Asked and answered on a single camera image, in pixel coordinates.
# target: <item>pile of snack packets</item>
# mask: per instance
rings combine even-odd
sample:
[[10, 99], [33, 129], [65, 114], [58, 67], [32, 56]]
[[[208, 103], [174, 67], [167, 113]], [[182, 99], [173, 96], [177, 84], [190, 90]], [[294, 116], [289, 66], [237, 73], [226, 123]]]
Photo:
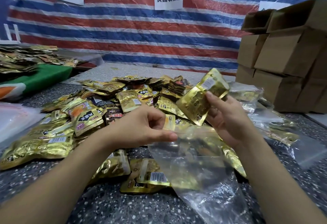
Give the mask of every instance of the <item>pile of snack packets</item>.
[[0, 82], [30, 75], [37, 70], [36, 64], [53, 64], [76, 67], [76, 59], [56, 55], [57, 46], [36, 45], [31, 47], [0, 46]]
[[[298, 139], [286, 131], [294, 127], [294, 123], [258, 102], [264, 102], [262, 89], [236, 82], [228, 84], [217, 69], [211, 69], [196, 86], [191, 86], [182, 76], [173, 79], [167, 75], [160, 78], [125, 76], [114, 77], [109, 82], [83, 80], [79, 83], [84, 86], [82, 90], [43, 106], [47, 116], [27, 135], [11, 144], [1, 158], [0, 169], [9, 169], [35, 158], [65, 158], [89, 135], [142, 104], [154, 106], [166, 114], [164, 129], [194, 125], [213, 129], [205, 121], [210, 107], [204, 95], [208, 90], [223, 100], [227, 94], [236, 98], [266, 137], [287, 145]], [[268, 117], [268, 120], [263, 122], [258, 117]], [[203, 155], [212, 152], [211, 142], [215, 141], [203, 140], [206, 148]], [[229, 163], [246, 177], [234, 150], [221, 144], [221, 151]], [[122, 175], [129, 175], [120, 189], [124, 193], [153, 193], [171, 186], [155, 160], [129, 161], [124, 149], [116, 150], [103, 162], [90, 184], [100, 178]]]

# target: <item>striped tarp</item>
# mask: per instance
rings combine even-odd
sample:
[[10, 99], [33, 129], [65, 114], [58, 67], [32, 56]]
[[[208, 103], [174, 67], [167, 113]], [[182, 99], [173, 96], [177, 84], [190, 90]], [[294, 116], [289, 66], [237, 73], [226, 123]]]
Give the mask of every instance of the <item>striped tarp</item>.
[[21, 40], [82, 52], [104, 53], [111, 62], [192, 71], [237, 69], [245, 15], [260, 1], [184, 0], [183, 9], [154, 10], [154, 0], [12, 0], [8, 20]]

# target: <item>person's right hand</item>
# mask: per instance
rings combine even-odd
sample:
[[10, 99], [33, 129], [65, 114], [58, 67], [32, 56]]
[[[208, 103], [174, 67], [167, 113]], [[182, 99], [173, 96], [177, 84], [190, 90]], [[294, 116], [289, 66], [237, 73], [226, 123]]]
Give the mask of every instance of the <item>person's right hand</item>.
[[235, 149], [239, 144], [261, 137], [236, 99], [227, 96], [224, 102], [209, 91], [206, 97], [211, 105], [206, 120], [228, 146]]

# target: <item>cardboard box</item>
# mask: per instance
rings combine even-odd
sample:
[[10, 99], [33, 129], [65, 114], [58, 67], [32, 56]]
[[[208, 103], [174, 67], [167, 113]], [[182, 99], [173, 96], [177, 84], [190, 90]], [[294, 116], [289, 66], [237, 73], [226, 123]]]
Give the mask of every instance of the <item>cardboard box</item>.
[[301, 93], [296, 100], [293, 112], [308, 113], [313, 110], [326, 86], [326, 79], [309, 78], [302, 86]]
[[269, 34], [254, 68], [304, 78], [325, 41], [323, 32], [312, 29]]
[[276, 111], [291, 112], [301, 92], [302, 79], [256, 70], [253, 84], [264, 89], [264, 98], [275, 106]]
[[310, 78], [327, 79], [327, 43], [323, 45], [312, 65]]
[[272, 13], [267, 32], [311, 27], [327, 32], [327, 0], [308, 0]]
[[250, 69], [242, 65], [238, 65], [237, 72], [236, 72], [236, 82], [253, 85], [253, 75], [255, 69]]
[[268, 9], [258, 12], [248, 13], [245, 16], [241, 30], [251, 32], [253, 34], [264, 34], [267, 32], [267, 28], [272, 17], [272, 13], [275, 10]]
[[238, 51], [237, 62], [253, 68], [268, 34], [243, 36]]
[[327, 113], [327, 88], [322, 92], [312, 111], [318, 113]]

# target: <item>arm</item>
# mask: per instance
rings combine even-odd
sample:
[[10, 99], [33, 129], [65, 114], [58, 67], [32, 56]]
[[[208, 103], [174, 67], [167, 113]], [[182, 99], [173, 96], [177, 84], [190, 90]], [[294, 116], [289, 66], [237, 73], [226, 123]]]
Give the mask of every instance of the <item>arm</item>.
[[207, 120], [236, 154], [269, 224], [326, 224], [327, 219], [300, 188], [256, 130], [240, 104], [211, 93]]
[[142, 106], [95, 132], [67, 158], [0, 209], [2, 224], [66, 223], [70, 212], [97, 168], [118, 148], [155, 141], [174, 141], [177, 135], [162, 128], [165, 115]]

